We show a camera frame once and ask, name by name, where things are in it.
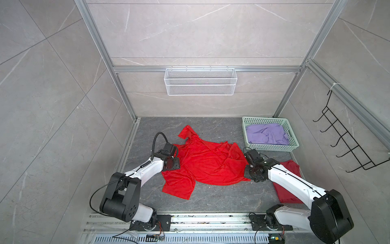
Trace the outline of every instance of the folded purple shirt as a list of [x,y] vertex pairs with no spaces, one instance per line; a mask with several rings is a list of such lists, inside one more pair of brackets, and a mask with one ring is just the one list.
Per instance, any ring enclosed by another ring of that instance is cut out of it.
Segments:
[[248,125],[246,135],[249,143],[289,145],[289,137],[278,123]]

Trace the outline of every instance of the folded red cloth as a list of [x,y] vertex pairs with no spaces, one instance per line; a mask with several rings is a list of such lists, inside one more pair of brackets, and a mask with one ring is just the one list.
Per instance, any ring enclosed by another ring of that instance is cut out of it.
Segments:
[[[299,172],[299,165],[297,165],[296,162],[289,160],[287,162],[281,162],[280,164],[283,165],[289,171],[291,171],[293,174],[296,174],[301,177],[301,173]],[[294,196],[284,187],[276,183],[273,183],[273,186],[275,187],[276,193],[278,194],[278,198],[281,203],[303,203],[301,200],[299,200],[298,197]]]
[[244,178],[248,164],[236,143],[204,141],[187,125],[179,134],[188,140],[179,149],[180,169],[162,172],[165,179],[163,192],[190,199],[195,182],[209,185],[232,185]]

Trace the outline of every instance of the zip tie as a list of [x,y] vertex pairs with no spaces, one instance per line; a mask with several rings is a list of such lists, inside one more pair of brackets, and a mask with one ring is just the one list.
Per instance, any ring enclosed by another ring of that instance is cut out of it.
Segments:
[[335,86],[336,84],[341,85],[341,83],[336,83],[336,82],[334,82],[333,85],[330,87],[330,89],[332,90],[333,86]]

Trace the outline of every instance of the black wire rack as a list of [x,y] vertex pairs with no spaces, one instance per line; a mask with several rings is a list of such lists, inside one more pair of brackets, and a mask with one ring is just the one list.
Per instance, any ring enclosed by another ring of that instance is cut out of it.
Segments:
[[[346,172],[348,172],[348,173],[354,172],[355,170],[360,169],[360,168],[363,168],[364,170],[368,170],[368,169],[371,169],[371,168],[376,167],[376,166],[378,166],[378,165],[381,165],[381,164],[383,164],[383,163],[385,163],[385,162],[387,162],[387,161],[390,161],[390,158],[389,158],[388,160],[383,161],[383,162],[378,163],[378,164],[375,164],[375,163],[372,161],[372,159],[367,155],[367,153],[363,150],[363,148],[359,145],[359,143],[355,140],[355,138],[351,135],[351,133],[350,133],[350,132],[347,130],[347,128],[343,125],[343,123],[341,123],[341,121],[336,117],[336,115],[332,112],[332,110],[330,110],[330,108],[328,107],[328,104],[329,104],[330,96],[332,95],[332,91],[331,91],[331,90],[329,90],[327,96],[328,96],[328,95],[329,95],[328,102],[326,103],[325,108],[321,111],[321,113],[322,113],[321,117],[320,117],[319,119],[315,120],[315,121],[313,120],[313,122],[318,122],[322,117],[325,117],[325,118],[329,121],[330,126],[329,126],[326,130],[324,130],[324,131],[320,130],[320,132],[326,132],[327,130],[329,130],[330,128],[333,127],[333,128],[335,129],[335,131],[337,132],[337,134],[340,136],[339,139],[337,140],[336,144],[335,144],[334,146],[333,146],[333,145],[330,145],[330,146],[331,146],[331,147],[335,147],[335,146],[337,146],[337,144],[339,143],[340,140],[343,140],[343,142],[345,143],[345,145],[347,145],[347,147],[348,147],[348,149],[349,149],[349,151],[347,151],[347,152],[344,153],[343,155],[341,155],[341,156],[337,156],[337,155],[336,155],[336,157],[341,158],[341,157],[347,155],[348,153],[352,153],[353,156],[356,158],[356,160],[359,162],[359,164],[360,164],[359,167],[357,167],[356,169],[351,170],[351,171],[347,171],[347,170],[346,170]],[[331,113],[331,114],[334,116],[334,118],[336,118],[336,120],[335,120],[334,122],[331,122],[330,119],[328,118],[328,116],[326,116],[326,113],[327,113],[327,112]],[[346,131],[345,133],[342,133],[342,134],[341,134],[340,131],[334,126],[334,124],[335,124],[337,121],[338,121],[338,122],[341,124],[341,126],[345,129],[345,131]],[[356,143],[357,146],[354,146],[353,148],[352,148],[351,146],[349,146],[349,144],[348,144],[348,143],[346,142],[346,140],[343,138],[343,137],[346,136],[346,135],[349,135],[349,136],[354,140],[354,142]],[[361,150],[361,151],[367,156],[368,162],[362,163],[362,162],[358,159],[358,157],[356,156],[356,153],[355,153],[353,150]]]

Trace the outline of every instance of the marble wall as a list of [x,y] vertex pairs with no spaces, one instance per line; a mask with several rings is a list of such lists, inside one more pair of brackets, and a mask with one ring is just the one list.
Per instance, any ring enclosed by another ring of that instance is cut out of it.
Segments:
[[232,96],[168,96],[164,73],[120,73],[137,116],[272,116],[294,73],[237,73]]
[[390,1],[349,0],[314,60],[390,128]]
[[130,115],[73,0],[1,1],[0,43],[2,243],[76,243]]
[[[369,170],[346,172],[360,166],[359,163],[351,153],[336,157],[348,149],[342,141],[336,147],[330,146],[336,144],[339,136],[333,128],[320,132],[330,126],[324,117],[313,122],[321,116],[328,91],[327,86],[308,70],[282,111],[281,117],[290,121],[300,144],[293,155],[306,180],[325,189],[336,189],[344,196],[355,224],[342,239],[345,244],[388,243],[390,162]],[[334,94],[328,106],[375,163],[389,158],[389,150]],[[336,120],[329,112],[327,115],[332,122]],[[338,122],[335,126],[343,130]],[[349,136],[344,139],[355,146]],[[368,162],[361,151],[356,149],[354,152],[362,162]]]
[[89,0],[115,65],[300,65],[332,0]]

